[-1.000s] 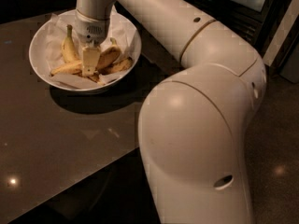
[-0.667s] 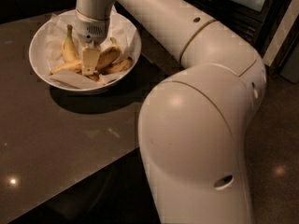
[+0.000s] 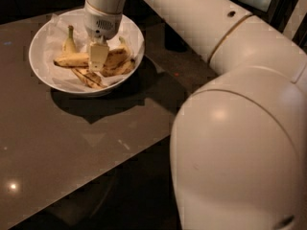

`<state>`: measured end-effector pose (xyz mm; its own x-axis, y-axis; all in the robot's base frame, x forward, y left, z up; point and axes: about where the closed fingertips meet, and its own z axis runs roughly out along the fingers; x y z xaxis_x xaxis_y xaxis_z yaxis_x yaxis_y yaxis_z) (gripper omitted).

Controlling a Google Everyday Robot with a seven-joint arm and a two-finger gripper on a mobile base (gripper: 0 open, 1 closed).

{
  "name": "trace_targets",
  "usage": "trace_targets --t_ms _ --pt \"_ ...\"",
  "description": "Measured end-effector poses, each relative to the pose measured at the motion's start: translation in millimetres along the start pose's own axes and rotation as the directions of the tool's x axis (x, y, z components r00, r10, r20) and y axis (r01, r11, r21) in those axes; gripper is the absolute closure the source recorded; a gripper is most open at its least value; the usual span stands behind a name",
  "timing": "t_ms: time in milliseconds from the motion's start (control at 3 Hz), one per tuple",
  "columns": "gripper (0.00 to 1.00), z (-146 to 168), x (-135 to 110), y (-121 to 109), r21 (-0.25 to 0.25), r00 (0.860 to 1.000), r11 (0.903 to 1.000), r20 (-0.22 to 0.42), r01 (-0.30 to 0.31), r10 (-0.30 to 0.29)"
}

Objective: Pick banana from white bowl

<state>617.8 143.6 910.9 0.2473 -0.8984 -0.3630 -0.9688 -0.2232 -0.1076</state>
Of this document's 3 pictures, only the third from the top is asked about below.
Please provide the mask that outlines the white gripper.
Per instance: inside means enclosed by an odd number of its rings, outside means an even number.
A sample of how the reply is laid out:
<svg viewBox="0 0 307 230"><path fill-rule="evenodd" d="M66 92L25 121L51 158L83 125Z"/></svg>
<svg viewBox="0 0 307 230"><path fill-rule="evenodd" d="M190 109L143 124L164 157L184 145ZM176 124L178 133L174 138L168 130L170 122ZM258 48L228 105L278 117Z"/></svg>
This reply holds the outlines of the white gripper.
<svg viewBox="0 0 307 230"><path fill-rule="evenodd" d="M98 11L88 2L85 3L84 26L90 40L93 41L88 47L90 71L99 72L103 69L109 52L109 47L105 43L117 35L121 20L121 13L105 13Z"/></svg>

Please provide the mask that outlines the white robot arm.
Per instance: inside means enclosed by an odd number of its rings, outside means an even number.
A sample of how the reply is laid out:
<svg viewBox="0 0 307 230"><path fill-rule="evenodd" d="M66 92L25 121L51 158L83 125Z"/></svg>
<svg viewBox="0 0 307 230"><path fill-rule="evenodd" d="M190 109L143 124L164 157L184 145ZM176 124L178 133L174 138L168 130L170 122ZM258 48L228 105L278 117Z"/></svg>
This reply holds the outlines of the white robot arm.
<svg viewBox="0 0 307 230"><path fill-rule="evenodd" d="M229 0L144 0L215 71L173 124L182 230L306 230L305 53ZM125 0L85 0L92 39L111 39Z"/></svg>

